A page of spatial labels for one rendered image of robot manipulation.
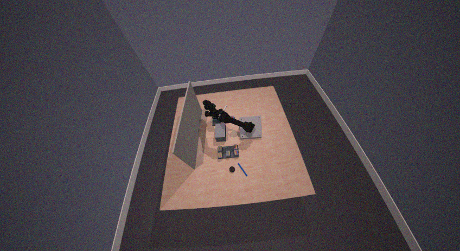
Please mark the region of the grey flat panel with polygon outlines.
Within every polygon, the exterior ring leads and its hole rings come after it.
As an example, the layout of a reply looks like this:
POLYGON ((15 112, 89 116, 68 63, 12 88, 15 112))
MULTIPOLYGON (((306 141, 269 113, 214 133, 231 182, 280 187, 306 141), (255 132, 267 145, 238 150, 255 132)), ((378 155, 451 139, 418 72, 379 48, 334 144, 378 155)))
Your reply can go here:
POLYGON ((172 153, 195 169, 202 109, 188 81, 172 153))

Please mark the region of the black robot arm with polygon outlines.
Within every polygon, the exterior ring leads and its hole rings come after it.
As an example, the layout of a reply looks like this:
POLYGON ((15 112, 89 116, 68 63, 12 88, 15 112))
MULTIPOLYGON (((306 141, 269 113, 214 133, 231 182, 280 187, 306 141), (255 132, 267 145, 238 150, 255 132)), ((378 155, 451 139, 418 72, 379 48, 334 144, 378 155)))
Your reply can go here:
POLYGON ((204 100, 203 104, 204 104, 204 108, 211 112, 212 119, 217 119, 218 121, 222 123, 232 123, 234 125, 238 125, 242 127, 246 132, 249 132, 249 133, 251 133, 253 128, 255 127, 255 124, 253 124, 252 122, 248 123, 245 121, 243 123, 242 121, 231 118, 230 115, 223 110, 220 110, 222 111, 222 113, 219 117, 219 115, 217 114, 218 110, 215 109, 216 105, 214 105, 214 103, 211 103, 209 100, 204 100))

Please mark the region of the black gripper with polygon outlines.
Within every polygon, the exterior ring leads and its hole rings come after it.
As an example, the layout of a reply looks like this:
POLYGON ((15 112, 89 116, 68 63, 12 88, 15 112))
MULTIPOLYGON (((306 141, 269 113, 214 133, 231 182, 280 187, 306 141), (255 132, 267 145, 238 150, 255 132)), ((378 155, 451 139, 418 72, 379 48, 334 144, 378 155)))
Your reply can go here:
MULTIPOLYGON (((218 115, 219 115, 219 114, 221 115, 221 113, 222 113, 222 111, 220 111, 220 110, 222 110, 222 109, 219 109, 219 110, 218 110, 218 112, 217 112, 218 115)), ((212 115, 211 115, 211 112, 205 111, 205 117, 208 117, 208 116, 210 116, 210 117, 212 116, 212 115)))

